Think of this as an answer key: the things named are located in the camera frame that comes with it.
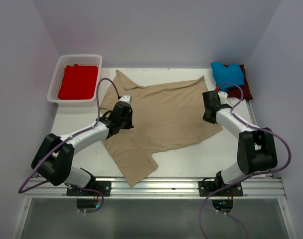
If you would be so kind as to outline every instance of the gray wall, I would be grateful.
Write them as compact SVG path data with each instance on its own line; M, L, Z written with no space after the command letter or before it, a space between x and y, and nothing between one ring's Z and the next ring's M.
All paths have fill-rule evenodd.
M9 238L30 172L56 108L46 94L58 52L30 0L0 0L0 239Z
M258 123L283 135L292 148L292 164L281 176L303 238L303 0L282 1L246 72ZM283 164L287 153L278 145Z
M203 67L249 59L281 0L33 0L60 54L105 67Z

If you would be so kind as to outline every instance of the blue cloth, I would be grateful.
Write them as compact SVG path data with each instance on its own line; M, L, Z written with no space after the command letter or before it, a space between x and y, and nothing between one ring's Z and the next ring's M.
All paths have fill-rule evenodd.
M223 83L234 83L238 86L245 85L245 76L236 63L232 63L228 67L225 67L222 63L216 61L211 63L212 76L216 81L217 86L220 86ZM233 85L222 85L220 90L228 92L228 88L234 87Z

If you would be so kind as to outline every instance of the dark red cloth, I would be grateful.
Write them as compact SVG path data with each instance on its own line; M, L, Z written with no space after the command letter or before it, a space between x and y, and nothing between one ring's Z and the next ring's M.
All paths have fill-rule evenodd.
M249 85L248 85L248 81L246 78L246 72L245 72L245 66L244 65L239 65L243 75L245 76L245 85L244 86L240 86L240 88L243 90L243 99L245 100L252 100L253 97L250 93L250 89L249 89ZM236 97L238 99L241 98L241 92L239 91L238 88L228 88L228 97Z
M61 100L88 100L94 96L98 75L97 66L66 66L62 86L58 93Z

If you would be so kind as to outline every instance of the beige cloth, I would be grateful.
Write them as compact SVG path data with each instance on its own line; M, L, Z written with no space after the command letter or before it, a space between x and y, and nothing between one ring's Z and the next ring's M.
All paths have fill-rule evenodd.
M114 83L121 96L133 96L134 128L121 130L103 145L131 187L157 169L152 153L200 143L222 129L202 120L202 93L208 91L203 76L143 87L117 71ZM116 101L110 86L101 104L102 112L112 110Z

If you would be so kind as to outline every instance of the white laundry basket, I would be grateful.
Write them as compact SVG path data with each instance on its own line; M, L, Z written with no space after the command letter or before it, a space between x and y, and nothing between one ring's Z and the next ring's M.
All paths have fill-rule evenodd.
M75 55L63 55L58 58L54 74L50 87L47 92L47 100L50 102L58 103L60 106L91 106L95 104L96 99L96 87L92 98L87 100L60 100L58 93L61 89L62 80L64 76L64 69L66 66L74 66L78 64L80 66L97 66L98 74L96 80L96 86L100 80L102 72L102 57L100 55L93 54L75 54Z

